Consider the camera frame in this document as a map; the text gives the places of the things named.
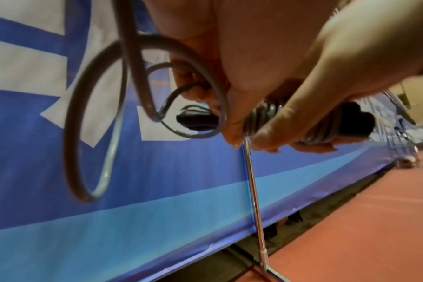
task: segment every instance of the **orange track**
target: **orange track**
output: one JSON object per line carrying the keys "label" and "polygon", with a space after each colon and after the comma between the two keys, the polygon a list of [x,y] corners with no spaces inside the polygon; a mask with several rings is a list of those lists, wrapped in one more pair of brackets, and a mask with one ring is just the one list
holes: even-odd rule
{"label": "orange track", "polygon": [[292,282],[423,282],[423,168],[391,170],[270,264]]}

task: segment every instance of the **hand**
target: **hand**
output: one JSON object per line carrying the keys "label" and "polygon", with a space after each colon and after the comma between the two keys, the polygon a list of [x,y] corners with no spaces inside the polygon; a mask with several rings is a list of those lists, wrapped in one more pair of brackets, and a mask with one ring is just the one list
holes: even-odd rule
{"label": "hand", "polygon": [[276,151],[290,144],[299,151],[334,151],[344,140],[315,146],[294,141],[343,101],[379,93],[422,70],[423,0],[354,1],[323,27],[292,75],[303,83],[253,137],[252,148]]}
{"label": "hand", "polygon": [[[300,64],[337,0],[149,0],[145,2],[165,36],[195,50],[224,84],[230,113],[223,136],[242,143],[244,118]],[[178,87],[196,81],[174,71]],[[194,87],[185,98],[207,102],[213,91]]]}

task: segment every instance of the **light blue stripe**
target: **light blue stripe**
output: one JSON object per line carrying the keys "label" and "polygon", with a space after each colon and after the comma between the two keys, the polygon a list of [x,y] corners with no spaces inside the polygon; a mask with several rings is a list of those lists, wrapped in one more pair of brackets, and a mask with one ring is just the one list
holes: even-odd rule
{"label": "light blue stripe", "polygon": [[[365,150],[257,179],[262,207],[332,173]],[[0,281],[106,281],[250,213],[247,183],[241,182],[0,230]]]}

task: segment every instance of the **fabric banner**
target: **fabric banner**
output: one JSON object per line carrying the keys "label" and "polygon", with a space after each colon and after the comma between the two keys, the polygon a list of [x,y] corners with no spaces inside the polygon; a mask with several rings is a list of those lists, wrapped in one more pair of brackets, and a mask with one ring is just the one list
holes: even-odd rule
{"label": "fabric banner", "polygon": [[[156,33],[136,1],[139,32]],[[221,136],[181,138],[145,115],[133,85],[112,181],[98,202],[70,193],[62,133],[86,64],[118,38],[110,1],[0,0],[0,281],[152,281],[254,231],[242,151]],[[144,52],[148,66],[167,61]],[[120,65],[88,105],[80,142],[85,182],[97,184],[118,105]],[[150,77],[157,106],[172,73]],[[166,123],[189,104],[178,98]],[[254,152],[263,221],[269,225],[387,166],[399,152],[396,109],[384,96],[360,101],[378,123],[371,140],[329,155],[282,148]]]}

